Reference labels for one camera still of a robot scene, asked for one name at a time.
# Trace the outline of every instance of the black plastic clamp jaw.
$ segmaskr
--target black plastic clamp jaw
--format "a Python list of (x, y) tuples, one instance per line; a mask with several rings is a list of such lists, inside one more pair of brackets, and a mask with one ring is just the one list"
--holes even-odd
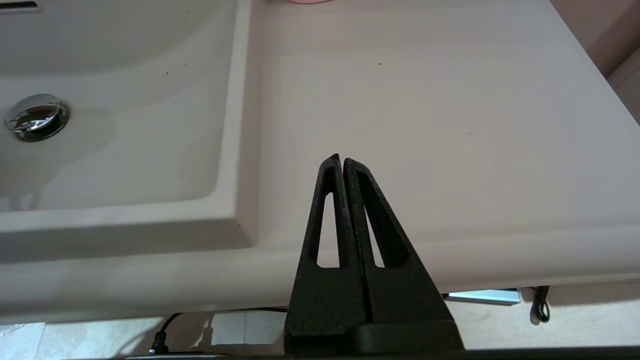
[[(317, 265), (333, 193), (340, 267)], [(367, 217), (385, 267), (375, 265)], [(464, 350), (458, 328), (371, 171), (338, 154), (320, 166), (289, 312), (287, 354)]]

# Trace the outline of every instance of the chrome drain stopper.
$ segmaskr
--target chrome drain stopper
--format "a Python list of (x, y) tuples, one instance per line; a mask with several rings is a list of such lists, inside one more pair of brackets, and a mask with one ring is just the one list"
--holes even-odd
[(52, 137), (69, 120), (70, 110), (51, 94), (38, 94), (20, 100), (4, 117), (4, 126), (18, 139), (38, 142)]

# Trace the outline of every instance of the sink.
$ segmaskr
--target sink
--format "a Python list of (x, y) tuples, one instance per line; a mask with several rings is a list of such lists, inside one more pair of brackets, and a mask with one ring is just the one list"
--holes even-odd
[(0, 263), (252, 246), (263, 4), (38, 6), (0, 15), (0, 109), (53, 94), (70, 118), (0, 129)]

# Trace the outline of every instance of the black cable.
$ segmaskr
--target black cable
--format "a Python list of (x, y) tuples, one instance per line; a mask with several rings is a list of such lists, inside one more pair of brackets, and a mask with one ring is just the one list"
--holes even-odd
[(178, 316), (182, 315), (182, 313), (175, 313), (164, 322), (160, 331), (156, 333), (154, 336), (154, 343), (151, 345), (151, 349), (149, 349), (149, 354), (152, 355), (164, 355), (169, 354), (169, 347), (164, 343), (166, 341), (166, 328), (169, 324)]
[(549, 293), (548, 286), (538, 286), (537, 288), (531, 288), (536, 293), (533, 296), (533, 304), (531, 305), (531, 314), (536, 317), (540, 322), (548, 322), (551, 319), (551, 312), (549, 311), (549, 304), (547, 304), (547, 294)]
[[(287, 310), (281, 307), (255, 307), (247, 310), (262, 310), (262, 311), (274, 311), (276, 313), (286, 313)], [(151, 345), (151, 349), (149, 350), (149, 354), (153, 355), (163, 355), (169, 354), (169, 347), (165, 345), (166, 341), (166, 328), (171, 324), (172, 321), (175, 320), (178, 316), (182, 315), (182, 313), (175, 313), (164, 322), (160, 331), (156, 333), (154, 336), (154, 343)]]
[(170, 324), (170, 323), (171, 323), (175, 318), (177, 318), (177, 317), (178, 317), (178, 316), (180, 316), (180, 315), (182, 315), (182, 313), (175, 313), (175, 314), (173, 314), (173, 315), (169, 316), (169, 318), (168, 318), (168, 319), (166, 319), (166, 321), (164, 322), (164, 325), (162, 325), (162, 327), (160, 328), (160, 331), (165, 332), (165, 331), (166, 331), (167, 326), (169, 326), (169, 324)]

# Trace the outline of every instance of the bathroom vanity countertop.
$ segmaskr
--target bathroom vanity countertop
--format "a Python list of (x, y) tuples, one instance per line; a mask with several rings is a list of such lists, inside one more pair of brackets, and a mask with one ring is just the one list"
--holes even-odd
[(266, 10), (256, 246), (2, 265), (0, 323), (286, 304), (335, 152), (372, 170), (442, 292), (638, 277), (640, 129), (551, 4)]

